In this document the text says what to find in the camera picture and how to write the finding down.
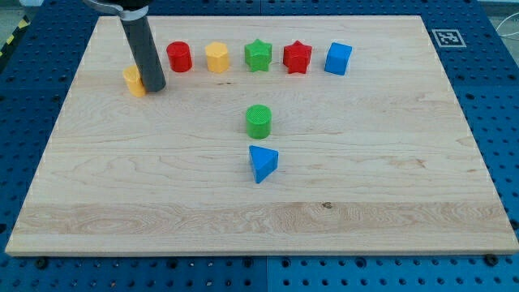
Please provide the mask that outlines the robot arm end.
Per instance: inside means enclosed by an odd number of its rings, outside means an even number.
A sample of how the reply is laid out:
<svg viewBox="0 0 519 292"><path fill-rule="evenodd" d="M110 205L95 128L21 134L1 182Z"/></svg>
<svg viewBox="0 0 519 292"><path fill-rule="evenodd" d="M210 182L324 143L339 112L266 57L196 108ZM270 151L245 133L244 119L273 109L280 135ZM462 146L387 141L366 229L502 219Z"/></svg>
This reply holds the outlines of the robot arm end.
<svg viewBox="0 0 519 292"><path fill-rule="evenodd" d="M83 0L83 3L100 13L116 15L124 21L133 21L148 13L152 0Z"/></svg>

